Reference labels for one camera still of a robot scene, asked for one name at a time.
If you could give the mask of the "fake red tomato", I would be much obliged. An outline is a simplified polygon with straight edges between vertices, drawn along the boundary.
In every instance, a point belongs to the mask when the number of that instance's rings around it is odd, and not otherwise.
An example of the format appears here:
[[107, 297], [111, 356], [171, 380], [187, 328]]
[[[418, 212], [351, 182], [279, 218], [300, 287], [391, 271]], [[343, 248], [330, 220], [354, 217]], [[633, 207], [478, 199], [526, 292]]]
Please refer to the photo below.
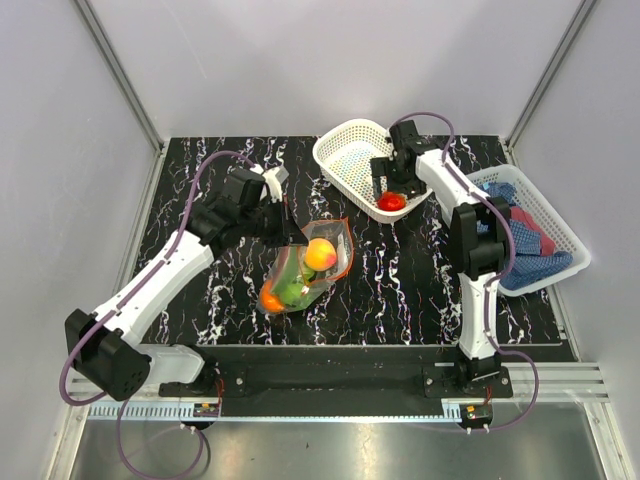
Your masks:
[[402, 194], [393, 192], [384, 192], [377, 200], [377, 206], [380, 210], [386, 212], [397, 212], [406, 207], [407, 200]]

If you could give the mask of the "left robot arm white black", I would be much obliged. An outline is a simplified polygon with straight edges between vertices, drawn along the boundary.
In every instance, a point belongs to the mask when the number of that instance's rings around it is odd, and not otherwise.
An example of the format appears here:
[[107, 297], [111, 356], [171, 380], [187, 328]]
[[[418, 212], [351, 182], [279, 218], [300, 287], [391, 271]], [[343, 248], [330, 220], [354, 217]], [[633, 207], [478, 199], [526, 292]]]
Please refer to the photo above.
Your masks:
[[196, 396], [215, 386], [215, 360], [195, 346], [146, 345], [143, 337], [162, 310], [198, 274], [241, 239], [269, 247], [304, 246], [307, 239], [288, 205], [287, 170], [235, 169], [211, 202], [196, 206], [186, 225], [111, 299], [66, 319], [66, 370], [102, 395], [130, 399], [145, 385], [181, 384]]

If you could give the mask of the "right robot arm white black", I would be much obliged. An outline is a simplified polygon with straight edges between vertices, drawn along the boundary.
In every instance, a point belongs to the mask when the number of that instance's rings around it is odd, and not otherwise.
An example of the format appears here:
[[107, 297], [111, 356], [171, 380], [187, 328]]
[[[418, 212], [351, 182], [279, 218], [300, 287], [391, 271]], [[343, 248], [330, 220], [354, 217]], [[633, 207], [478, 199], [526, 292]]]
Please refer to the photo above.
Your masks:
[[501, 276], [515, 259], [510, 206], [474, 185], [453, 163], [454, 129], [440, 145], [428, 141], [409, 115], [396, 121], [386, 140], [391, 153], [370, 160], [377, 203], [393, 194], [410, 199], [431, 190], [449, 216], [448, 259], [459, 276], [462, 330], [449, 381], [466, 396], [483, 396], [500, 381], [501, 354], [494, 333]]

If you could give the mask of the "fake peach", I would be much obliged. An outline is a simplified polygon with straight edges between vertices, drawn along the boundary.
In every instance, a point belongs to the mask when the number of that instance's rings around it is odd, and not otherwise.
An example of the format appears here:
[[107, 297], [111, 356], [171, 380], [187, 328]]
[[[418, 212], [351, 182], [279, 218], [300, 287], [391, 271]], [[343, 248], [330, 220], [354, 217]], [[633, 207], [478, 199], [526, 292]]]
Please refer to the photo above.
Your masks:
[[322, 272], [332, 268], [337, 262], [337, 252], [333, 244], [325, 238], [314, 238], [307, 246], [304, 263], [313, 271]]

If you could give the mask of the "clear zip top bag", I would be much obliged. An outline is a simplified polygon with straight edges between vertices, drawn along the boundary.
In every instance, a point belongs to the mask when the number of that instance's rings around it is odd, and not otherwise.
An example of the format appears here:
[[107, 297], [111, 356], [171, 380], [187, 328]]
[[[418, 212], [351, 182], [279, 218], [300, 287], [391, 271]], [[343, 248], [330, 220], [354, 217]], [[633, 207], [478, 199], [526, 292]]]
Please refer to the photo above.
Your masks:
[[309, 308], [351, 270], [355, 247], [346, 218], [312, 221], [302, 233], [308, 243], [280, 248], [259, 292], [258, 308], [266, 314]]

